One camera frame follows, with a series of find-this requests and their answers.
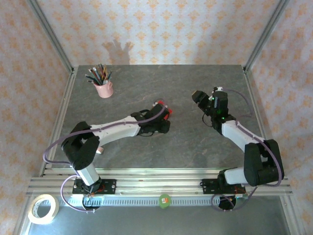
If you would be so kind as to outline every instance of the metal frame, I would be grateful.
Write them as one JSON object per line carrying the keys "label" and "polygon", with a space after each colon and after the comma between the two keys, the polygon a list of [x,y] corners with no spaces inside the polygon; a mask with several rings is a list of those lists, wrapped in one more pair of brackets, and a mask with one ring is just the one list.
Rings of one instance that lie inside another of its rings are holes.
{"label": "metal frame", "polygon": [[[39,7],[37,0],[27,0],[29,5],[34,10],[34,13],[39,18],[41,25],[51,40],[53,46],[56,48],[65,67],[71,72],[68,78],[68,82],[62,97],[62,102],[59,107],[57,119],[54,123],[53,132],[49,139],[49,144],[56,141],[62,129],[63,121],[65,118],[67,106],[69,103],[71,91],[77,74],[77,67],[73,69],[70,61],[68,60],[61,44],[55,36],[51,26],[49,25],[43,11]],[[246,65],[243,67],[245,80],[248,86],[248,90],[252,99],[252,105],[256,113],[256,117],[261,129],[262,137],[266,137],[262,120],[259,115],[259,110],[256,105],[254,95],[249,83],[249,71],[252,68],[253,63],[259,56],[263,46],[267,39],[270,37],[271,32],[276,26],[280,16],[286,8],[289,0],[279,1],[271,19],[266,25],[258,43],[256,44],[252,54]],[[53,148],[48,158],[53,159],[55,154],[55,148]],[[102,178],[115,178],[117,181],[116,195],[110,195],[111,198],[128,198],[128,197],[157,197],[160,193],[167,193],[173,197],[188,197],[188,198],[204,198],[207,195],[202,193],[202,188],[199,182],[203,178],[216,178],[220,169],[98,169],[97,172]],[[60,194],[60,186],[63,180],[70,174],[73,174],[71,169],[58,169],[52,168],[52,165],[43,163],[40,171],[41,177],[33,177],[31,179],[29,188],[27,190],[27,197],[24,202],[23,212],[17,221],[14,234],[18,234],[23,231],[29,230],[29,223],[27,223],[26,209],[33,198],[42,193],[50,193],[53,195]],[[64,193],[71,195],[73,181],[69,181],[64,188]],[[247,191],[252,191],[252,187],[246,187]],[[296,201],[292,193],[292,189],[287,177],[284,178],[282,184],[279,187],[270,188],[266,186],[260,186],[255,196],[280,196],[280,200],[283,206],[284,214],[288,223],[290,233],[293,235],[304,235],[304,227],[297,211]]]}
{"label": "metal frame", "polygon": [[[61,100],[61,103],[60,103],[60,106],[58,109],[57,118],[56,118],[54,125],[53,125],[51,136],[49,138],[48,146],[50,146],[53,142],[55,142],[60,137],[60,133],[61,133],[62,125],[64,122],[65,114],[67,112],[67,106],[69,103],[69,98],[70,98],[70,95],[72,93],[72,89],[74,86],[74,81],[76,78],[77,70],[78,70],[78,67],[75,67],[73,69],[73,72],[71,72],[68,75],[67,84],[66,84],[64,92],[63,92],[62,100]],[[54,155],[55,155],[55,151],[56,151],[56,147],[54,147],[50,150],[50,152],[47,156],[47,158],[49,160],[53,160]],[[43,161],[42,165],[40,167],[39,175],[42,176],[45,169],[51,168],[51,167],[52,167],[51,164],[47,164],[46,162]]]}
{"label": "metal frame", "polygon": [[37,0],[27,0],[27,2],[29,3],[30,8],[34,11],[35,15],[37,16],[41,26],[43,27],[44,31],[47,34],[49,40],[51,41],[52,45],[56,49],[58,55],[60,56],[60,59],[62,60],[65,68],[69,72],[71,72],[73,70],[73,66],[70,63],[67,55],[65,54],[58,38],[55,36],[55,33],[54,33],[52,27],[50,26],[47,18],[45,17],[44,12],[40,8]]}
{"label": "metal frame", "polygon": [[259,56],[260,52],[262,51],[263,46],[267,42],[268,38],[270,37],[273,29],[278,23],[281,15],[283,14],[286,6],[288,5],[289,0],[280,0],[277,4],[273,15],[271,16],[268,24],[265,26],[262,35],[255,45],[252,54],[249,56],[246,65],[244,66],[244,71],[249,71],[252,68],[253,63],[255,62],[256,58]]}
{"label": "metal frame", "polygon": [[[202,179],[216,179],[221,169],[208,168],[169,168],[169,169],[98,169],[102,179],[117,179],[115,195],[106,197],[159,197],[163,193],[177,197],[207,197],[203,194],[200,182]],[[74,174],[71,169],[47,169],[44,177],[31,179],[27,195],[48,193],[60,195],[60,187],[68,175]],[[65,194],[71,194],[73,180],[64,187]],[[292,195],[287,177],[278,187],[259,186],[254,196]]]}

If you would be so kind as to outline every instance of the black bracket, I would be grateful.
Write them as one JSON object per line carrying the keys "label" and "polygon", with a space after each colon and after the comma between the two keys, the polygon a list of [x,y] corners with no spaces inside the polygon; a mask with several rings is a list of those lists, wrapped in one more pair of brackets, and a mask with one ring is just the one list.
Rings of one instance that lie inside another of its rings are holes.
{"label": "black bracket", "polygon": [[[114,179],[100,179],[99,190],[95,194],[115,194],[116,180]],[[86,185],[82,179],[75,179],[73,186],[73,194],[87,194]]]}
{"label": "black bracket", "polygon": [[240,184],[221,187],[218,179],[202,179],[200,186],[203,194],[243,194],[246,191],[245,187]]}

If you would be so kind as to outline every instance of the pink cup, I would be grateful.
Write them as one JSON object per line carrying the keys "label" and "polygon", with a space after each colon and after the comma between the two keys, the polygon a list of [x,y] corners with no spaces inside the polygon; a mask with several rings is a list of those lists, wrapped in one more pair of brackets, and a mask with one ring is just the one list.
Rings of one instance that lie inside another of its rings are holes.
{"label": "pink cup", "polygon": [[98,86],[93,84],[98,91],[98,94],[101,98],[109,98],[113,94],[113,83],[108,81],[107,84]]}

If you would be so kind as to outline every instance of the masking tape roll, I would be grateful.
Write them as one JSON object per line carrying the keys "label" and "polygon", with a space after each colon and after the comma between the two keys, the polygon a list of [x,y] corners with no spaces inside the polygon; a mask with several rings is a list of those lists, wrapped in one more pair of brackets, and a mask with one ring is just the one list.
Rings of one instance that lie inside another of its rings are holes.
{"label": "masking tape roll", "polygon": [[[51,206],[50,210],[48,214],[46,214],[44,217],[39,217],[38,207],[45,200],[48,200],[50,202]],[[59,211],[58,199],[56,199],[54,196],[50,194],[42,194],[36,197],[34,201],[32,201],[28,210],[28,219],[30,222],[34,224],[48,224],[54,219],[58,211]]]}

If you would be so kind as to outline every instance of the gray metal floor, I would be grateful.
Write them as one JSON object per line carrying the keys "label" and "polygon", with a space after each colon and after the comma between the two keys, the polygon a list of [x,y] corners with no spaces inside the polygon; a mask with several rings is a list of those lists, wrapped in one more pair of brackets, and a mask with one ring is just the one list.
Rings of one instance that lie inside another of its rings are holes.
{"label": "gray metal floor", "polygon": [[[132,137],[104,146],[96,155],[96,168],[215,168],[243,165],[242,151],[230,140],[202,123],[202,111],[193,102],[195,90],[211,93],[214,86],[249,92],[239,65],[122,65],[112,70],[114,93],[110,98],[98,96],[85,74],[91,66],[80,66],[74,82],[61,136],[70,133],[80,121],[103,124],[120,120],[132,112],[150,109],[164,98],[173,110],[167,134]],[[228,93],[229,112],[239,117],[248,113],[245,101]],[[260,135],[256,117],[241,118],[241,123]],[[55,160],[66,160],[60,147]]]}
{"label": "gray metal floor", "polygon": [[279,197],[252,197],[242,209],[233,212],[218,212],[211,207],[169,207],[164,210],[160,207],[104,207],[95,214],[86,214],[69,207],[60,207],[51,224],[31,224],[29,234],[289,235],[290,233]]}

